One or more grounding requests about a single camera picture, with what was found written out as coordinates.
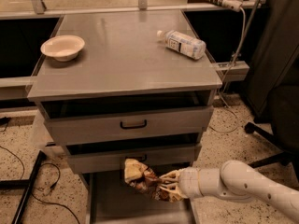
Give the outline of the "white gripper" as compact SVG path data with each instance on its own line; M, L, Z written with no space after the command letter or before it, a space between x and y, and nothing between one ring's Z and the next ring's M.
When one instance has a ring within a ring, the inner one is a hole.
M164 183L177 183L174 188L159 187L159 197L162 201L175 203L183 199L200 198L202 193L199 188L199 171L196 168L188 167L179 170L173 170L167 174L161 175L160 179Z

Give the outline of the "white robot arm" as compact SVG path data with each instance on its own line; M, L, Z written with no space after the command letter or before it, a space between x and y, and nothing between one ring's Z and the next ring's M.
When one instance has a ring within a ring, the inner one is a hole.
M299 191L267 178L242 161L227 161L220 169L174 170L160 179L161 189L184 199L213 196L237 203L258 199L299 221Z

